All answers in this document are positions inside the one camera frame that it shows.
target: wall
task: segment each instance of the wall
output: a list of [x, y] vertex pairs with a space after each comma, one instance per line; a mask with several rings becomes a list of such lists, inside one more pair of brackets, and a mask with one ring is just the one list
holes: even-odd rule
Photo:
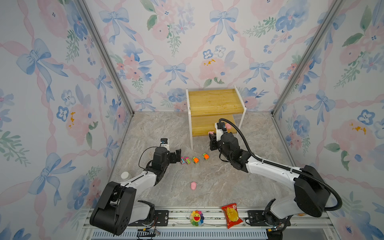
[[332, 1], [86, 2], [135, 110], [185, 111], [185, 88], [236, 85], [269, 111]]
[[0, 22], [0, 239], [77, 239], [129, 115], [72, 1], [1, 1]]
[[342, 196], [329, 213], [342, 240], [384, 239], [383, 10], [345, 1], [278, 117], [296, 164]]

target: robotic arm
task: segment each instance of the robotic arm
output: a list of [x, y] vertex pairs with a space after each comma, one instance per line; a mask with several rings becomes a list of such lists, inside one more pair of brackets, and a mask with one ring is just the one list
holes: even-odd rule
[[[248, 151], [240, 149], [237, 138], [227, 132], [223, 121], [237, 130]], [[227, 159], [227, 161], [221, 159], [222, 161], [229, 162], [237, 170], [273, 179], [295, 191], [295, 195], [289, 195], [279, 201], [271, 200], [263, 212], [263, 222], [277, 226], [286, 222], [283, 219], [294, 214], [304, 212], [313, 217], [320, 217], [324, 210], [333, 211], [341, 208], [341, 197], [324, 183], [315, 168], [307, 165], [304, 168], [291, 167], [255, 155], [240, 129], [226, 119], [220, 119], [215, 127], [216, 134], [209, 133], [210, 149], [212, 151], [218, 149], [220, 156], [223, 155]], [[334, 207], [325, 207], [330, 193], [336, 197], [338, 203]]]
[[150, 225], [154, 221], [155, 206], [150, 202], [137, 201], [137, 196], [158, 184], [169, 164], [180, 161], [181, 149], [169, 152], [168, 139], [162, 138], [153, 160], [138, 176], [122, 183], [110, 182], [106, 185], [89, 223], [115, 235], [123, 233], [133, 222]]

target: chip bag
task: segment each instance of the chip bag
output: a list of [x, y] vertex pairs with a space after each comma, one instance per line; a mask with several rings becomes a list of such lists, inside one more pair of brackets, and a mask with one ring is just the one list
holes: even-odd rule
[[225, 212], [225, 218], [227, 219], [228, 228], [243, 222], [243, 220], [239, 218], [239, 213], [237, 212], [236, 204], [229, 204], [227, 206], [222, 207], [221, 209], [223, 209]]

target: white bottle cap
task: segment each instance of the white bottle cap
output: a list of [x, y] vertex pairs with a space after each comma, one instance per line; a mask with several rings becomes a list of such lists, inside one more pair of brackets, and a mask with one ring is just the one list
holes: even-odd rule
[[121, 178], [122, 178], [124, 181], [129, 180], [129, 172], [123, 172], [123, 173], [121, 174]]

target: rainbow flower plush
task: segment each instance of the rainbow flower plush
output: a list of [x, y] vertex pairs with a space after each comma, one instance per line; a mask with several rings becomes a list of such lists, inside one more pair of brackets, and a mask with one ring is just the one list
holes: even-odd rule
[[189, 219], [193, 226], [201, 226], [201, 224], [204, 222], [203, 213], [201, 213], [199, 210], [193, 211], [189, 216]]

